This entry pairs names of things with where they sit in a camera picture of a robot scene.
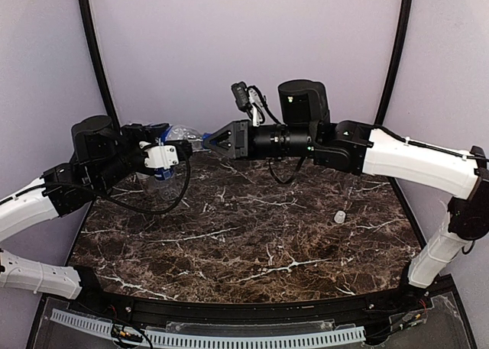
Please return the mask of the Pepsi bottle blue label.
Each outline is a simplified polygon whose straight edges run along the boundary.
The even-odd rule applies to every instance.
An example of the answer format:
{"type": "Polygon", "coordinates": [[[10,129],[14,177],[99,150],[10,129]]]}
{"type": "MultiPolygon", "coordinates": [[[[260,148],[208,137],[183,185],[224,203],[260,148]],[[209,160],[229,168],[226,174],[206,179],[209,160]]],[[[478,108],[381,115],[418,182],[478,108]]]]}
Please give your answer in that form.
{"type": "Polygon", "coordinates": [[[208,136],[209,133],[202,133],[186,125],[171,124],[161,134],[160,142],[165,144],[168,141],[188,141],[192,146],[193,152],[202,152],[207,151],[203,143],[208,136]]]}

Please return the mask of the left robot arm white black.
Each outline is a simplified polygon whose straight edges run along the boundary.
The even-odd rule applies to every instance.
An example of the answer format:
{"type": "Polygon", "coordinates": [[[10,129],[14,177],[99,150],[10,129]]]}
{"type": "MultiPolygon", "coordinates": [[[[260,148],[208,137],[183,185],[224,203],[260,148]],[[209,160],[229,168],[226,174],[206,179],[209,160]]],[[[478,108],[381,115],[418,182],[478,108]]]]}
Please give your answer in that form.
{"type": "MultiPolygon", "coordinates": [[[[104,199],[127,210],[164,215],[180,203],[182,196],[161,210],[125,204],[110,194],[132,173],[162,178],[179,163],[189,164],[191,143],[184,138],[167,140],[166,123],[130,124],[115,128],[108,115],[95,115],[72,126],[73,155],[45,171],[24,188],[1,200],[1,239],[44,221],[62,218],[84,205],[104,199]]],[[[1,286],[77,299],[98,290],[99,281],[89,267],[62,267],[1,251],[1,286]]]]}

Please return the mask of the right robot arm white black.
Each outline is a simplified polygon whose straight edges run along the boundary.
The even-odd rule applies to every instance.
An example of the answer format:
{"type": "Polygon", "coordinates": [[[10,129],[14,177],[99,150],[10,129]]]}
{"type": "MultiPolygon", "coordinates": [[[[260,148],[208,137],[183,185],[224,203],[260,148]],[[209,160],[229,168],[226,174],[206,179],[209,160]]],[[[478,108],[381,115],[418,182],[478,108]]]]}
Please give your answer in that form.
{"type": "Polygon", "coordinates": [[[294,79],[278,87],[283,120],[255,119],[261,93],[243,82],[232,86],[247,114],[207,136],[204,146],[235,160],[297,157],[353,175],[405,179],[451,195],[438,231],[404,270],[403,286],[421,290],[470,242],[488,233],[488,168],[480,147],[452,150],[401,137],[379,124],[333,123],[325,86],[294,79]]]}

